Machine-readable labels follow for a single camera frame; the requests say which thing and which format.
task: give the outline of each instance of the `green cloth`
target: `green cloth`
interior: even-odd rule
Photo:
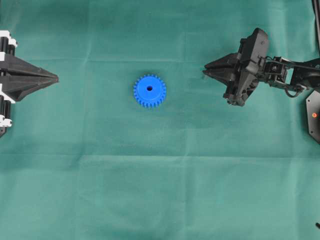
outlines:
[[[256,27],[268,55],[317,58],[314,21],[310,0],[2,0],[16,56],[60,83],[0,139],[0,239],[318,240],[310,92],[261,83],[233,107],[202,74]],[[147,73],[156,109],[133,97]]]

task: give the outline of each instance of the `gear teeth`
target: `gear teeth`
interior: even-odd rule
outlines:
[[[151,81],[157,85],[158,87],[161,88],[161,92],[160,92],[160,95],[156,97],[156,99],[147,99],[149,95],[149,93],[145,96],[145,98],[141,98],[140,95],[139,95],[139,92],[138,92],[138,88],[139,88],[139,84],[141,83],[141,81],[143,81],[144,78],[147,78],[147,77],[151,77],[151,78],[154,78],[154,79],[151,79]],[[161,105],[165,98],[166,98],[166,95],[167,95],[167,87],[166,87],[166,84],[165,82],[160,79],[160,77],[158,77],[156,74],[151,74],[151,73],[147,73],[145,74],[144,76],[142,77],[139,77],[136,82],[134,83],[134,86],[133,86],[133,96],[136,100],[136,102],[138,104],[140,104],[142,107],[144,108],[148,108],[148,109],[153,109],[153,108],[156,108],[158,107],[159,105]]]

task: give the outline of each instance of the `black plastic part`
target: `black plastic part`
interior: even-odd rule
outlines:
[[[5,71],[5,76],[0,77],[2,91],[16,102],[59,81],[57,75],[11,54],[6,54],[5,61],[0,61],[0,69]]]
[[[248,38],[241,39],[238,53],[205,65],[203,73],[225,84],[227,88],[223,97],[229,104],[241,107],[259,82],[284,90],[290,98],[297,97],[308,88],[320,92],[320,58],[306,62],[293,62],[279,56],[270,58],[266,56],[268,46],[268,35],[256,28]],[[292,68],[288,84],[288,69]]]
[[[203,73],[227,86],[223,97],[229,104],[244,106],[259,84],[257,75],[263,70],[268,47],[268,35],[256,28],[252,35],[241,39],[238,53],[205,65]]]
[[[15,51],[7,37],[0,37],[0,52],[5,52],[4,61],[0,61],[0,84],[2,92],[12,100],[19,102],[27,95],[59,82],[57,75],[15,57]],[[0,114],[11,119],[11,102],[4,100],[1,94]],[[0,127],[0,138],[6,132],[6,127]]]
[[[0,127],[0,138],[7,133],[6,127]]]
[[[314,91],[306,99],[309,134],[320,144],[320,93]]]

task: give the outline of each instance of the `black mount plate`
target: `black mount plate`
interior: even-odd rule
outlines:
[[[313,91],[305,102],[309,134],[320,144],[320,93]]]

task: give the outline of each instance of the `blue gear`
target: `blue gear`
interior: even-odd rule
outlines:
[[[133,95],[136,101],[143,107],[155,108],[166,98],[166,84],[157,75],[144,75],[135,83]]]

